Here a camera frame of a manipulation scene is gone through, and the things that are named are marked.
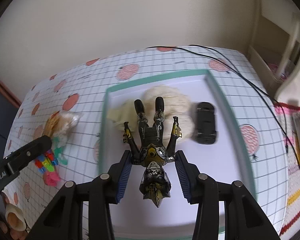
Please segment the person's hand below gripper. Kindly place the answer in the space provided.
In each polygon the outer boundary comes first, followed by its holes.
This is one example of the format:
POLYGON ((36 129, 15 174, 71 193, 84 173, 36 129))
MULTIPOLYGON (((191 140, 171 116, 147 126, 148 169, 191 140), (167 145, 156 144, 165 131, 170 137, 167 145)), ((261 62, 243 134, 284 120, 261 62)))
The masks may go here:
POLYGON ((25 239, 28 235, 21 209, 10 203, 3 192, 0 193, 0 228, 11 239, 25 239))

